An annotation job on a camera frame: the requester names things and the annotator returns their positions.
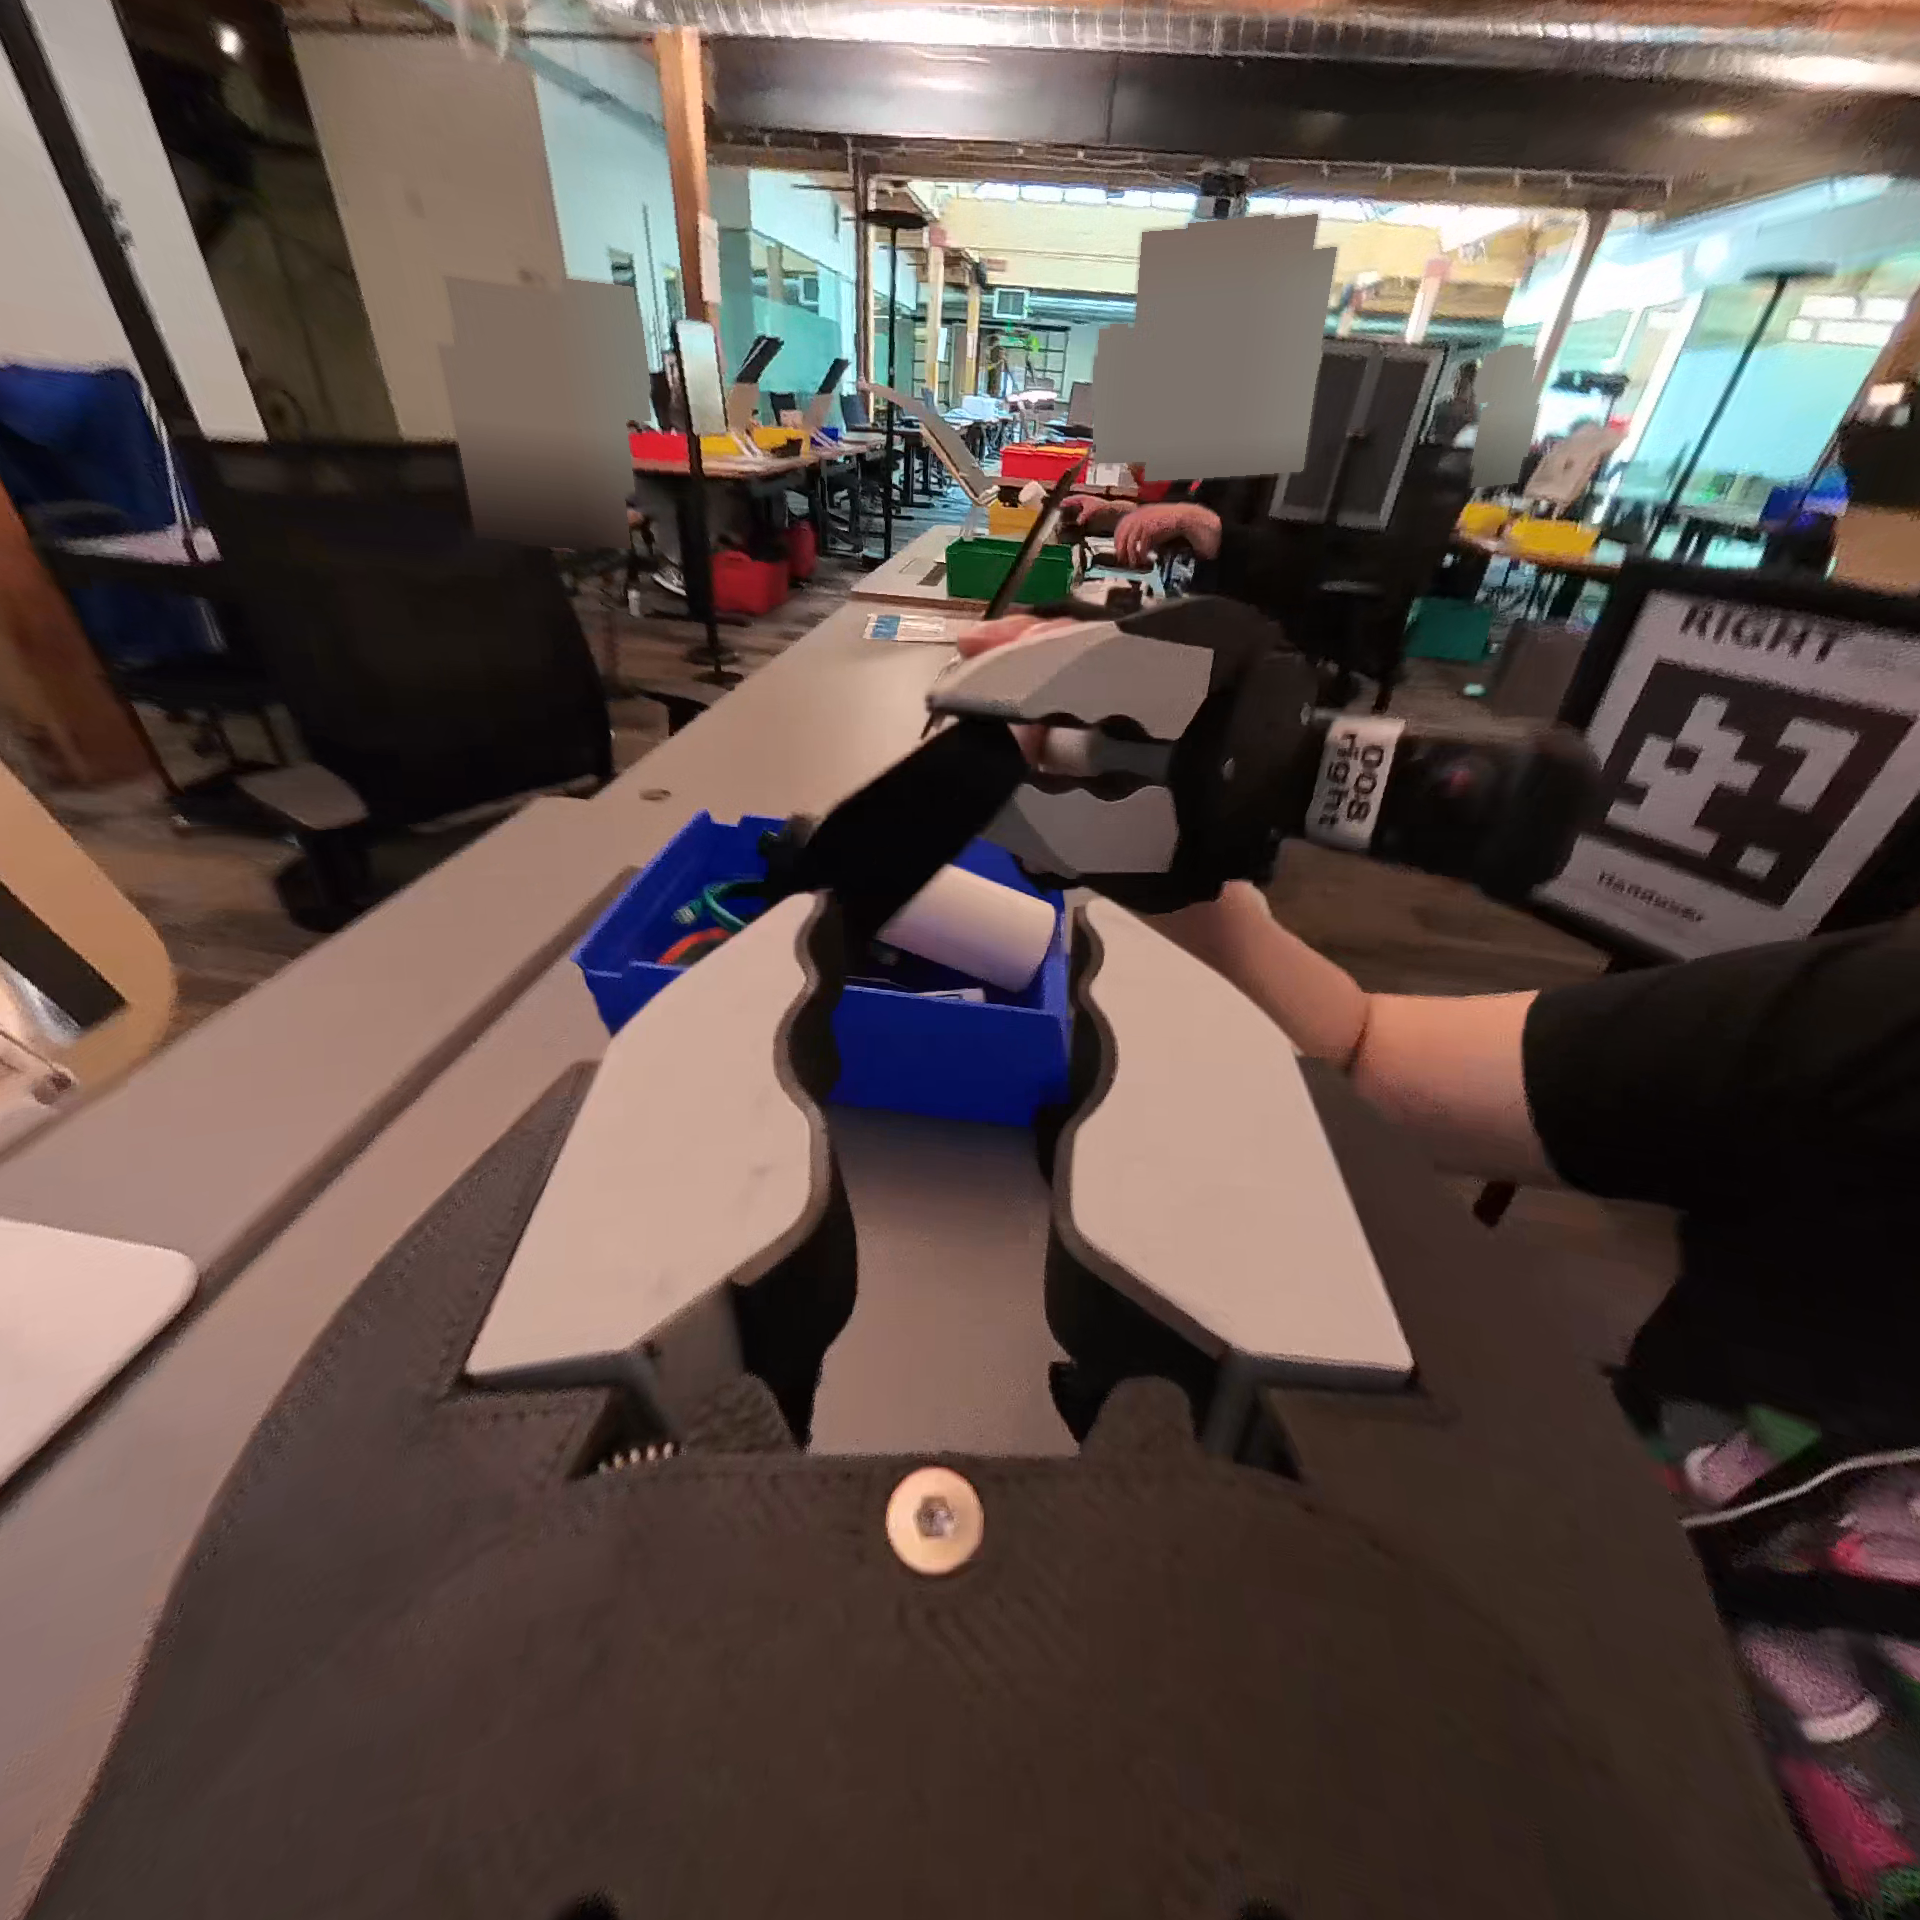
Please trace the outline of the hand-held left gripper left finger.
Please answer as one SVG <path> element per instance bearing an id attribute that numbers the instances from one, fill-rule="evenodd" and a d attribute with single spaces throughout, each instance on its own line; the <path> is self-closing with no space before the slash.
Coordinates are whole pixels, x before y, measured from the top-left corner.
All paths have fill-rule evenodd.
<path id="1" fill-rule="evenodd" d="M 739 1358 L 731 1283 L 831 1210 L 804 1078 L 827 1012 L 831 898 L 791 894 L 610 1039 L 466 1352 L 487 1389 L 699 1389 Z"/>

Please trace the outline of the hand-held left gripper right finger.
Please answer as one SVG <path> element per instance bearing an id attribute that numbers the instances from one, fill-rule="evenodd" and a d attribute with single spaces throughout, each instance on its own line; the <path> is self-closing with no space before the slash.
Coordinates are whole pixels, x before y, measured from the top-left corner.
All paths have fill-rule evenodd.
<path id="1" fill-rule="evenodd" d="M 1414 1356 L 1298 1050 L 1112 902 L 1075 910 L 1075 1108 L 1052 1250 L 1256 1383 L 1407 1383 Z"/>

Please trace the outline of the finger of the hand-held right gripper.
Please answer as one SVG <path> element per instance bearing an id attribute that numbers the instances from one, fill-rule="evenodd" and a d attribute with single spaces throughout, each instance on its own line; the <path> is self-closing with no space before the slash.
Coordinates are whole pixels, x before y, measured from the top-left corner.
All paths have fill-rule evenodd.
<path id="1" fill-rule="evenodd" d="M 1115 621 L 1048 621 L 946 671 L 927 714 L 1178 742 L 1208 696 L 1213 647 Z"/>
<path id="2" fill-rule="evenodd" d="M 1066 882 L 1160 879 L 1178 853 L 1178 814 L 1166 784 L 1031 779 L 995 809 L 989 843 L 1028 874 Z"/>

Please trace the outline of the blue plastic bin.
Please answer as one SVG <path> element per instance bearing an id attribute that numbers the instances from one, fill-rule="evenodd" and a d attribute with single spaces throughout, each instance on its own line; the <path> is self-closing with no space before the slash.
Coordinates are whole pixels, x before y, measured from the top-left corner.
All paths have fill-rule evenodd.
<path id="1" fill-rule="evenodd" d="M 627 1027 L 682 972 L 656 954 L 699 926 L 746 929 L 766 898 L 761 843 L 784 822 L 697 814 L 613 898 L 576 946 L 576 967 L 607 1032 Z M 1008 853 L 976 841 L 956 866 L 1034 893 L 1057 909 L 1034 982 L 1019 993 L 976 985 L 903 952 L 864 946 L 836 1005 L 842 1075 L 834 1098 L 910 1118 L 1025 1127 L 1066 1098 L 1067 952 L 1057 893 L 1034 888 Z"/>

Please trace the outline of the person's right forearm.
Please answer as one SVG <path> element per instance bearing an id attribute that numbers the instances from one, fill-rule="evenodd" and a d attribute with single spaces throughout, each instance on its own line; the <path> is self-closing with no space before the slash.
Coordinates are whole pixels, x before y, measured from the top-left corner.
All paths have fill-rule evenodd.
<path id="1" fill-rule="evenodd" d="M 1524 1024 L 1535 1001 L 1539 993 L 1361 996 L 1347 1078 L 1445 1172 L 1556 1189 L 1560 1179 L 1524 1094 Z"/>

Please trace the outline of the person's right hand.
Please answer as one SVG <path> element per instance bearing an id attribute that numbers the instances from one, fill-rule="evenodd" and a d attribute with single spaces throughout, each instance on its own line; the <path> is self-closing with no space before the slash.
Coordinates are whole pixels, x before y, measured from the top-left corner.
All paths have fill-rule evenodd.
<path id="1" fill-rule="evenodd" d="M 1182 943 L 1248 996 L 1314 1062 L 1352 1069 L 1372 996 L 1352 972 L 1298 939 L 1250 882 L 1189 909 Z"/>

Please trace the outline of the green plastic bin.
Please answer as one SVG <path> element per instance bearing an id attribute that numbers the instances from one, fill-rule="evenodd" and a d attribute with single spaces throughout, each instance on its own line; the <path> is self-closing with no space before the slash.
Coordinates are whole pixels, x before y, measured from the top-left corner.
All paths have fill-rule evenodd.
<path id="1" fill-rule="evenodd" d="M 1024 541 L 1014 540 L 954 540 L 944 551 L 944 588 L 954 602 L 989 606 L 1015 569 Z M 1046 541 L 1014 595 L 1015 608 L 1067 602 L 1079 583 L 1079 551 L 1067 541 Z"/>

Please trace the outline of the thin black rod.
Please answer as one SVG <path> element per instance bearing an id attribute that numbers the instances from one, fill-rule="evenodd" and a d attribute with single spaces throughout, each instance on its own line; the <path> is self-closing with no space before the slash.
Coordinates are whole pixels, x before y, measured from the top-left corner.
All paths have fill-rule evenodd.
<path id="1" fill-rule="evenodd" d="M 1039 508 L 1031 528 L 1025 532 L 1015 558 L 1008 561 L 995 595 L 985 606 L 985 621 L 1001 621 L 1019 606 L 1019 595 L 1031 576 L 1031 566 L 1039 561 L 1043 549 L 1052 541 L 1052 535 L 1063 522 L 1063 510 L 1066 510 L 1071 490 L 1075 490 L 1075 468 L 1067 468 L 1046 494 L 1046 503 Z"/>

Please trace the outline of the white paper roll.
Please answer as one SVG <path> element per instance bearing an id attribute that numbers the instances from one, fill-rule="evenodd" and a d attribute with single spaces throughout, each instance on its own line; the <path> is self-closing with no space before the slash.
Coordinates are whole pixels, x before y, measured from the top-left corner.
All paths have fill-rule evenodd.
<path id="1" fill-rule="evenodd" d="M 944 866 L 880 929 L 877 940 L 976 985 L 1019 996 L 1043 972 L 1056 926 L 1057 909 L 1048 898 Z"/>

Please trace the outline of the red toolbox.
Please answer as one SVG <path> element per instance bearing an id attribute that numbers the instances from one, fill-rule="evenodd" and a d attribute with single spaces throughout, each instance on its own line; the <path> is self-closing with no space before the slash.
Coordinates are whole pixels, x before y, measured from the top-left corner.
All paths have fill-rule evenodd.
<path id="1" fill-rule="evenodd" d="M 708 558 L 708 591 L 720 619 L 766 619 L 776 612 L 798 588 L 812 583 L 821 551 L 809 540 L 787 547 L 774 558 L 759 558 L 746 549 L 720 549 Z"/>

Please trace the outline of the yellow plastic bins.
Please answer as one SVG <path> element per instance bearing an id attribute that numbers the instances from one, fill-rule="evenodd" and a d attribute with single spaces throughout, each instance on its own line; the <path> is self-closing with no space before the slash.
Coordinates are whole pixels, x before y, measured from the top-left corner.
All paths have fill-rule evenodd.
<path id="1" fill-rule="evenodd" d="M 1535 566 L 1586 561 L 1598 528 L 1579 521 L 1524 515 L 1498 500 L 1477 500 L 1456 521 L 1456 540 Z"/>

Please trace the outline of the framed marker sign on stand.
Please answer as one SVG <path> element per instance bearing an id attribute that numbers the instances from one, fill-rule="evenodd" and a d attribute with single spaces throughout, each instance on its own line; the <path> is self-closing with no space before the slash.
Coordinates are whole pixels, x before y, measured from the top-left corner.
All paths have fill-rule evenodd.
<path id="1" fill-rule="evenodd" d="M 1619 956 L 1918 910 L 1918 598 L 1627 561 L 1566 724 L 1598 814 L 1531 909 Z"/>

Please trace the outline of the instruction sign on stand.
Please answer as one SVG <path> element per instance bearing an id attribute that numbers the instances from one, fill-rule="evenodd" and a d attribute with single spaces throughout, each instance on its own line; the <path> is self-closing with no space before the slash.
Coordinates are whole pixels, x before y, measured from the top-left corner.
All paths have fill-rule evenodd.
<path id="1" fill-rule="evenodd" d="M 68 1051 L 78 1082 L 59 1103 L 31 1115 L 41 1118 L 101 1091 L 158 1051 L 177 1012 L 177 969 L 155 926 L 9 768 L 4 768 L 8 885 L 129 1003 L 118 1019 Z"/>

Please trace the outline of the white flat pad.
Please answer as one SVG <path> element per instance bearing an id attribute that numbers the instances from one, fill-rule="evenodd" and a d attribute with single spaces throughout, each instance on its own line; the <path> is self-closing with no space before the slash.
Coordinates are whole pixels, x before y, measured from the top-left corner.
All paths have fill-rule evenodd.
<path id="1" fill-rule="evenodd" d="M 172 1247 L 4 1217 L 4 1484 L 19 1476 L 200 1289 Z"/>

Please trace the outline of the blue fabric cover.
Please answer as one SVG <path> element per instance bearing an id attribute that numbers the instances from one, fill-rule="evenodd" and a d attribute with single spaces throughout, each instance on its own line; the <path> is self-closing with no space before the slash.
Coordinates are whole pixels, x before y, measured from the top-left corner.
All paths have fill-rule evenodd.
<path id="1" fill-rule="evenodd" d="M 4 494 L 23 521 L 86 508 L 97 535 L 172 525 L 168 458 L 138 375 L 122 367 L 4 363 Z M 68 598 L 109 671 L 208 656 L 204 619 L 185 598 L 116 583 L 81 583 Z"/>

